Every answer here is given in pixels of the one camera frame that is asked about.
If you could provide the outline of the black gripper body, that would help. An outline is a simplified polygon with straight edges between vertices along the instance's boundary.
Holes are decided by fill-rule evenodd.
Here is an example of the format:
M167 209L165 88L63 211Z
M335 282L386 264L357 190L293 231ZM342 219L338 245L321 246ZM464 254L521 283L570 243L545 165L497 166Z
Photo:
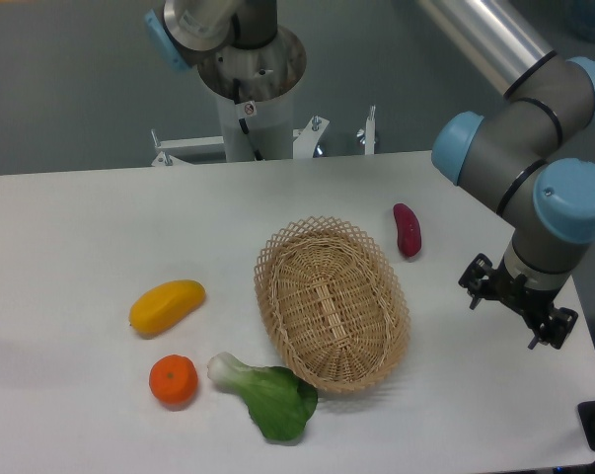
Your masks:
M550 312L558 289L541 290L526 285L528 279L513 277L501 263L488 278L491 296L523 317L532 330L550 325Z

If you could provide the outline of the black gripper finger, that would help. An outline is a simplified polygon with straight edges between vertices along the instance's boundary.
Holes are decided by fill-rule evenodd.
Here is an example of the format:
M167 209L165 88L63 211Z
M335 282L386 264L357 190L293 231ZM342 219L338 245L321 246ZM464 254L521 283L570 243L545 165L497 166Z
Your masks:
M527 314L527 325L534 334L528 345L533 350L536 345L551 346L560 350L573 330L578 313L572 309L550 306L547 311L535 311Z
M458 280L458 285L465 289L471 297L470 309L475 310L482 300L495 301L496 269L491 260L483 253L477 254L466 267Z

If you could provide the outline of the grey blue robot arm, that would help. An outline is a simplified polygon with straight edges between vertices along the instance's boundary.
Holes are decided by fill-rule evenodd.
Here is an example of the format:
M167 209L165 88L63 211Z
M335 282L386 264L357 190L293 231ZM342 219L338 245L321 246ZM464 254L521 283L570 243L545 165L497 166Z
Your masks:
M474 301L519 314L535 344L560 348L577 315L554 301L595 241L595 164L554 153L595 120L595 61L563 59L505 1L425 1L422 10L507 101L494 118L452 118L433 165L513 226L501 262L460 278ZM144 18L175 69L196 69L217 101L231 162L310 158L324 127L292 129L306 52L272 1L167 1Z

